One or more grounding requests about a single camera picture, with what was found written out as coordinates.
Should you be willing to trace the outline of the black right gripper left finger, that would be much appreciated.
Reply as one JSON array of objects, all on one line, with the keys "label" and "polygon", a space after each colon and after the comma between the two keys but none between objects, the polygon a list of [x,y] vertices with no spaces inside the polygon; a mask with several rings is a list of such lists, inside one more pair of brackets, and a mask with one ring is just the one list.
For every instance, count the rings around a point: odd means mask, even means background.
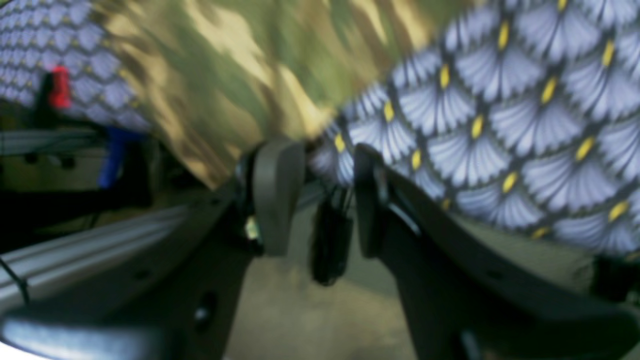
[{"label": "black right gripper left finger", "polygon": [[7,350],[46,360],[221,360],[247,267],[285,255],[306,150],[271,140],[116,266],[1,315]]}]

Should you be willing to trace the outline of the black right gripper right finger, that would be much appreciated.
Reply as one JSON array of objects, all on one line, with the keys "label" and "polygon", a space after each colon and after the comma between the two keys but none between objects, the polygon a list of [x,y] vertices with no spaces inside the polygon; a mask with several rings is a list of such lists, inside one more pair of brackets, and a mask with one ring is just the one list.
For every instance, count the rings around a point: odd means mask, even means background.
[{"label": "black right gripper right finger", "polygon": [[619,360],[639,322],[486,247],[366,144],[353,154],[359,243],[395,279],[419,360]]}]

